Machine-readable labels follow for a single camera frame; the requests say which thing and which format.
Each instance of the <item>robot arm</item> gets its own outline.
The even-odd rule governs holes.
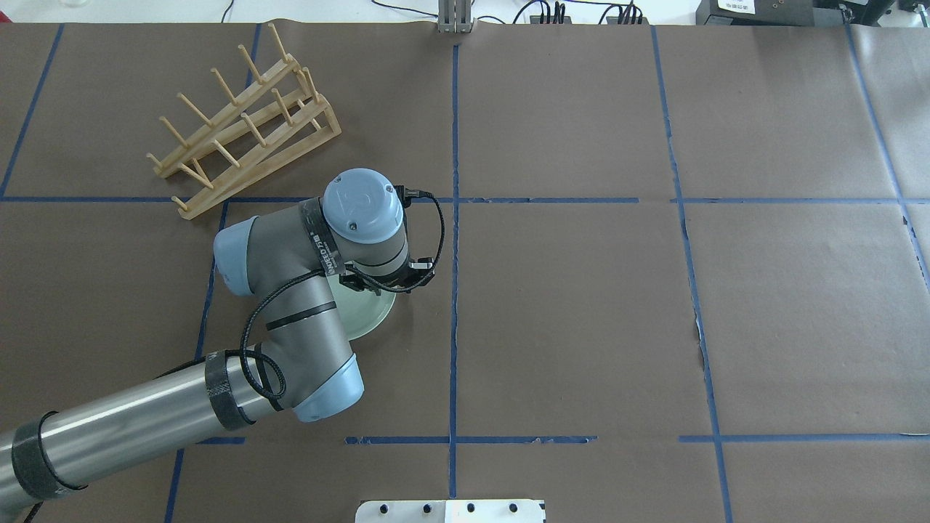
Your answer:
[[[0,523],[277,410],[314,422],[358,401],[362,377],[323,276],[351,271],[347,284],[358,288],[425,285],[434,261],[410,260],[406,193],[375,171],[352,169],[322,198],[221,231],[217,268],[233,293],[268,297],[257,311],[269,339],[0,435]],[[247,329],[243,338],[245,347]]]

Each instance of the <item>light green bowl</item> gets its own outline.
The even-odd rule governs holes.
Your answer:
[[[356,340],[371,332],[388,317],[394,305],[393,292],[375,294],[371,290],[356,292],[339,283],[339,276],[326,279],[333,290],[333,298],[339,310],[339,318],[346,329],[349,340]]]

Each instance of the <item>brown table surface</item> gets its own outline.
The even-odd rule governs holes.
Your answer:
[[[353,342],[363,399],[36,521],[352,521],[528,497],[549,521],[926,521],[930,33],[277,22],[344,133],[195,221],[145,158],[256,25],[0,24],[0,429],[233,348],[223,224],[346,168],[431,190],[435,280]],[[410,209],[415,255],[438,238]]]

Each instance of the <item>black box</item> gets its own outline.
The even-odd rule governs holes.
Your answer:
[[[755,14],[722,9],[727,0],[701,0],[696,25],[814,25],[813,0],[751,0]]]

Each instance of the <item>silver metal tube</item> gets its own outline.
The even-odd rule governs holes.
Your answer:
[[[232,395],[249,419],[274,412],[248,385],[237,358],[228,359],[226,369]],[[55,414],[42,424],[41,441],[57,478],[79,486],[224,430],[207,396],[201,363]],[[13,431],[0,435],[0,515],[38,502],[14,474],[13,439]]]

